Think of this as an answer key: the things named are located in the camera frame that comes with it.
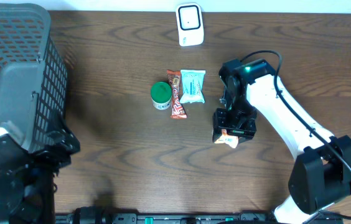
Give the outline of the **red chocolate bar wrapper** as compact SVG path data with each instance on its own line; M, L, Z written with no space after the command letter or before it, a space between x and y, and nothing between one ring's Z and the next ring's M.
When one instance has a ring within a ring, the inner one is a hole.
M172 119L187 119L187 114L184 107L180 103L179 93L181 84L181 73L180 71L167 70L167 77L172 91L171 101L171 118Z

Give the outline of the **teal wet wipes packet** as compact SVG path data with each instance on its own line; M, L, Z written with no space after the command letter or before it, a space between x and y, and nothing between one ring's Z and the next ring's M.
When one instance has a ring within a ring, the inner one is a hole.
M181 70L182 97L180 102L184 103L205 103L202 93L205 70Z

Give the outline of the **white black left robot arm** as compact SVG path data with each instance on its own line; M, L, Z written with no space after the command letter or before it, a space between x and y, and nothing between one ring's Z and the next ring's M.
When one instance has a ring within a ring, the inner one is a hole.
M59 111L50 115L47 135L52 143L29 152L14 124L0 125L0 223L55 223L54 177L80 143Z

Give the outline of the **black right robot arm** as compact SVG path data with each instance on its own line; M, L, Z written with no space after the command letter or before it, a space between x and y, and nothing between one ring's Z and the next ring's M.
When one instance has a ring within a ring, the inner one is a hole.
M335 137L289 94L264 59L234 59L218 73L225 85L224 108L213 114L212 141L237 147L253 139L261 113L281 136L294 159L289 197L274 209L280 223L304 223L351 195L351 139Z

